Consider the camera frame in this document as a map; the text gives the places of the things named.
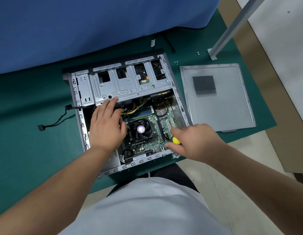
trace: metal bracket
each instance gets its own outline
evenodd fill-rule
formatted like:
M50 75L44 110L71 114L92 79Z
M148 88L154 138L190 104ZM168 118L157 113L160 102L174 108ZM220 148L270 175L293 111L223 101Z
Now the metal bracket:
M216 60L216 56L211 56L211 55L210 55L210 58L211 58L212 61L213 61L213 60Z
M208 49L211 60L216 60L216 55L222 50L222 48L229 42L229 40L235 35L240 27L248 20L248 18L257 10L257 8L263 3L264 0L249 0L244 8L237 15L232 24L223 33L216 44Z

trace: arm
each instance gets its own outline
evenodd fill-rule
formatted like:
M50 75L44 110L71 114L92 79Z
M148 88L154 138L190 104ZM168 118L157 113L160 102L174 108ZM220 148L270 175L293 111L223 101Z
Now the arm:
M98 106L91 119L91 148L0 216L0 234L58 234L78 215L101 168L126 136L118 98Z
M207 124L172 128L182 145L167 146L189 158L204 162L245 192L285 234L303 234L303 185L245 156L223 142Z

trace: white t-shirt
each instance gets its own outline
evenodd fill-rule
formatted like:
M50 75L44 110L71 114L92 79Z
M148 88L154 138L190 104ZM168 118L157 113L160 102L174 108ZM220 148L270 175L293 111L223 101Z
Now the white t-shirt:
M136 179L64 229L65 234L231 234L193 189L161 177Z

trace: perforated vent holes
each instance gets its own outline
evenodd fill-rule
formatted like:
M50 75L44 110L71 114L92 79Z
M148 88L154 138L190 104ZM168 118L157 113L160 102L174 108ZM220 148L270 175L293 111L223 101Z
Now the perforated vent holes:
M197 97L216 96L216 85L213 76L193 77Z

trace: blue cloth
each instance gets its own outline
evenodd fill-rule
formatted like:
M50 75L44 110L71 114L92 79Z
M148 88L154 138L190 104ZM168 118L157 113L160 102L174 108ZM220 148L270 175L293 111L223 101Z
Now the blue cloth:
M205 27L220 0L0 0L0 73L175 26Z

